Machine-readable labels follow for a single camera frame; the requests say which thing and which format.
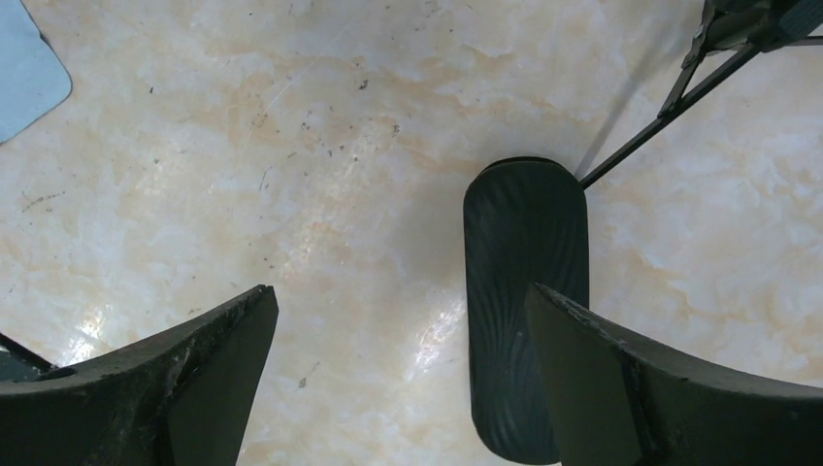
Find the blue cleaning cloth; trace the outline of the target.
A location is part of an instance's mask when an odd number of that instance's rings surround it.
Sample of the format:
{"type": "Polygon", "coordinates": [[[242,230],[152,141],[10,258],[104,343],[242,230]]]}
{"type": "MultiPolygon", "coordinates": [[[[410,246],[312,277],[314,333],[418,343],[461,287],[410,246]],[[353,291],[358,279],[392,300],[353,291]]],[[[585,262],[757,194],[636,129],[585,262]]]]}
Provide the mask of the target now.
{"type": "Polygon", "coordinates": [[[1,2],[1,141],[61,104],[72,81],[22,2],[1,2]]]}

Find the black textured glasses case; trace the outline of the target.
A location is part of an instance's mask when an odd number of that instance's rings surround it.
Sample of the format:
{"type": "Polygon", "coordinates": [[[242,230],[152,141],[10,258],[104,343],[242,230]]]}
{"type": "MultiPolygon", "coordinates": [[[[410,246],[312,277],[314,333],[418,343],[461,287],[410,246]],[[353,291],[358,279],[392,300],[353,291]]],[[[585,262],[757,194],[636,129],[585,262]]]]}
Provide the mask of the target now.
{"type": "Polygon", "coordinates": [[[498,160],[467,188],[463,225],[474,426],[506,460],[554,464],[560,453],[524,300],[540,283],[588,305],[585,194],[555,161],[498,160]]]}

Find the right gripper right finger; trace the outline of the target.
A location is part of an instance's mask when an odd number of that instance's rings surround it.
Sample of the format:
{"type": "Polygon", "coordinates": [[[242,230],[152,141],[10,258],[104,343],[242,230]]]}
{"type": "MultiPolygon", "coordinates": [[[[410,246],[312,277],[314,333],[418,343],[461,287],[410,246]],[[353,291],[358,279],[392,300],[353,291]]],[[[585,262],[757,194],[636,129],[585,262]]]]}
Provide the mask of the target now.
{"type": "Polygon", "coordinates": [[[818,465],[822,391],[715,364],[536,284],[526,299],[566,465],[818,465]]]}

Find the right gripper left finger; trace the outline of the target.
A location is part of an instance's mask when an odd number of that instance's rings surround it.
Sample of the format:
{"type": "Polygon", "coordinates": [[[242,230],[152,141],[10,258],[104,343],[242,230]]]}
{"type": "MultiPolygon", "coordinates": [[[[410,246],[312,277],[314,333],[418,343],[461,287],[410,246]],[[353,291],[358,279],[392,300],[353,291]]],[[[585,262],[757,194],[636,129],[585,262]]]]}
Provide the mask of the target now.
{"type": "Polygon", "coordinates": [[[258,285],[121,349],[58,367],[1,340],[5,465],[233,465],[274,339],[258,285]]]}

